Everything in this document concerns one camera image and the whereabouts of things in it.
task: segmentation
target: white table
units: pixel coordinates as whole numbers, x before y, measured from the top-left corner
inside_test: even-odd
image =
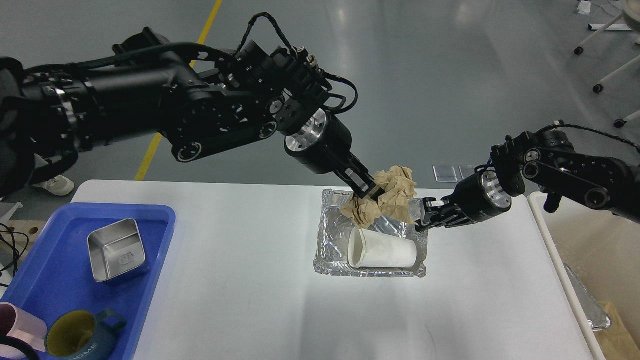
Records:
[[[135,359],[591,359],[524,197],[431,231],[425,278],[361,279],[313,270],[322,189],[83,184],[177,214]]]

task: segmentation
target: stainless steel container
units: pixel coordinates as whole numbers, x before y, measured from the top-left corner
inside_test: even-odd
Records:
[[[149,270],[140,230],[132,218],[92,232],[87,244],[97,282],[118,286]]]

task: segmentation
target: white shoe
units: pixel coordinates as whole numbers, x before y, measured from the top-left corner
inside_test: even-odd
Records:
[[[33,184],[32,186],[35,188],[43,188],[55,196],[69,195],[74,190],[74,187],[76,187],[73,181],[62,175],[58,175],[44,183]]]

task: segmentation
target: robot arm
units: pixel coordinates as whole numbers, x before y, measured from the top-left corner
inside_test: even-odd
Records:
[[[0,58],[0,196],[66,171],[78,152],[155,132],[179,162],[279,132],[287,154],[311,171],[333,172],[359,197],[375,196],[380,189],[351,153],[351,133],[336,117],[357,97],[344,106],[330,81],[355,86],[318,67],[304,48],[268,55],[254,42],[240,47],[170,43],[145,28],[114,45],[110,58],[27,70]],[[197,74],[193,60],[214,68]],[[325,105],[331,98],[340,104]],[[61,160],[33,172],[34,153]]]
[[[441,201],[422,200],[417,229],[475,224],[505,213],[511,209],[511,197],[524,194],[524,179],[548,194],[544,208],[549,213],[567,197],[640,223],[640,167],[615,158],[577,154],[557,127],[586,129],[558,124],[516,138],[507,136],[504,144],[492,147],[490,165],[477,167],[451,195]]]

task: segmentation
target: mug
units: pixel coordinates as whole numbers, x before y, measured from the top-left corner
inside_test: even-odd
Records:
[[[105,320],[114,317],[115,325]],[[93,315],[89,311],[74,310],[59,317],[47,334],[45,345],[49,355],[68,360],[105,360],[118,341],[116,333],[127,320],[112,309]]]
[[[35,350],[45,351],[47,325],[44,321],[8,302],[0,302],[0,334],[22,340]],[[7,345],[0,345],[0,356],[25,358],[22,352]]]

